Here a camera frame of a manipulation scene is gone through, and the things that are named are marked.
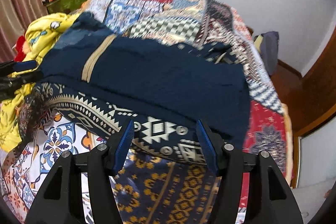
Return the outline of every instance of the red cloth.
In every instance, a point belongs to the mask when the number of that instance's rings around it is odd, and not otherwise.
[[[17,55],[14,58],[14,61],[16,62],[22,62],[24,58],[26,57],[26,54],[22,51],[23,44],[25,43],[25,41],[26,39],[23,35],[20,36],[18,40],[16,41],[15,49],[17,51]]]

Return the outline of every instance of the bed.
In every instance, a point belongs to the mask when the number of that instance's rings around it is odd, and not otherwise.
[[[92,0],[86,11],[117,34],[156,39],[164,44],[174,44],[176,37],[171,30],[147,28],[153,26],[151,20],[155,17],[171,20],[178,13],[179,17],[184,16],[187,19],[200,18],[198,38],[193,38],[195,41],[198,39],[197,42],[205,45],[214,43],[215,40],[234,49],[235,62],[244,66],[250,95],[249,129],[243,150],[254,154],[261,150],[269,151],[290,183],[293,167],[292,132],[287,108],[279,101],[253,46],[251,35],[237,11],[214,0],[132,0],[132,5],[129,1]],[[140,9],[135,18],[134,13],[129,12],[129,7],[136,10],[139,5],[147,9]],[[229,32],[221,29],[223,17],[230,19]],[[179,39],[180,42],[191,43],[190,37],[180,35]],[[42,86],[46,87],[42,83],[37,84],[36,89]],[[37,95],[33,93],[35,99],[46,95],[45,92],[49,96],[57,96],[54,94],[55,89],[51,94],[50,87],[46,87],[44,90],[39,89]],[[21,118],[19,126],[26,130],[26,124],[35,107],[33,101],[26,100],[21,107],[21,113],[25,116]],[[34,124],[33,132],[25,133],[22,144],[9,154],[0,154],[1,192],[11,211],[22,223],[34,196],[62,151],[70,150],[76,154],[88,152],[105,142],[104,138],[93,134],[80,121],[72,118],[71,113],[62,109],[58,102],[48,102],[44,102],[48,111],[41,112],[39,122]],[[116,110],[113,112],[116,119],[118,115],[136,117],[128,109],[114,105],[113,108]],[[207,170],[199,143],[181,138],[176,148],[157,148],[143,139],[133,140],[124,168],[117,177],[110,178],[124,223],[206,222],[216,198],[220,178]],[[181,160],[172,160],[172,157],[165,156],[172,155],[172,152],[164,153],[169,150],[174,150],[176,159]],[[237,223],[244,221],[248,181],[248,174],[244,174]],[[82,174],[82,195],[86,221],[93,223],[86,174]]]

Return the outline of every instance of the baseboard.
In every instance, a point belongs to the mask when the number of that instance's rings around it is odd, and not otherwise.
[[[296,69],[294,69],[293,67],[291,67],[290,65],[288,65],[287,63],[285,63],[284,61],[278,59],[278,64],[280,66],[282,66],[283,68],[285,68],[286,70],[290,71],[291,73],[295,74],[296,76],[298,76],[300,79],[302,78],[302,74],[300,72],[298,72]]]

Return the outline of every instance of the patchwork bedspread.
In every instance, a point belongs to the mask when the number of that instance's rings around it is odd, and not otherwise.
[[[284,118],[284,108],[234,8],[215,0],[92,0],[88,11],[116,34],[128,37],[152,38],[167,46],[183,42],[196,49],[209,43],[231,46],[234,62],[244,65],[251,98],[244,151],[269,151],[290,180],[292,144],[285,129],[289,119]],[[207,61],[219,58],[220,54]],[[63,151],[83,153],[102,142],[103,138],[56,113],[35,130],[24,149],[0,153],[1,193],[17,218],[23,223],[39,187]],[[182,146],[183,157],[202,157],[190,140],[184,140]],[[141,146],[130,149],[124,168],[110,178],[124,223],[205,223],[220,178],[204,165],[184,165],[143,150]],[[86,221],[93,223],[86,174],[82,174],[82,194]],[[248,174],[244,174],[237,223],[245,217],[247,196]]]

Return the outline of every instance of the navy blue garment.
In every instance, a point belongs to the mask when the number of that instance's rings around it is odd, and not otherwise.
[[[242,146],[250,98],[241,64],[208,62],[208,50],[185,43],[167,47],[152,39],[117,37],[95,63],[90,82],[82,81],[86,61],[111,33],[81,15],[64,33],[72,39],[69,45],[45,56],[43,81],[190,129],[204,119],[224,139]],[[64,35],[60,39],[67,44]]]

